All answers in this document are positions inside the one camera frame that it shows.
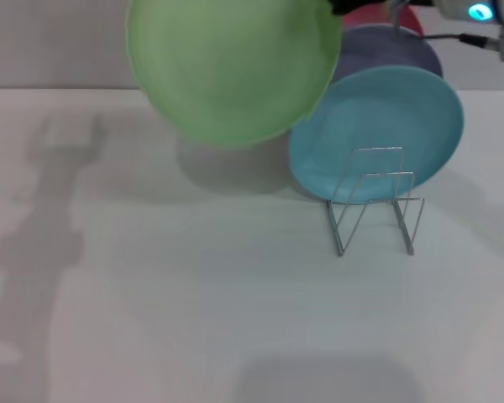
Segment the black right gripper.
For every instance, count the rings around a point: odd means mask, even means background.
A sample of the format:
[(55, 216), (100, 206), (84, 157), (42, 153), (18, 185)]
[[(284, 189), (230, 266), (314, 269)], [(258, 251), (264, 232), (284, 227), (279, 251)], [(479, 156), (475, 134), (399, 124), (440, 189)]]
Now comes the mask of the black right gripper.
[(351, 13), (353, 10), (376, 5), (382, 7), (384, 10), (389, 9), (389, 0), (328, 0), (331, 12), (336, 16), (344, 16)]

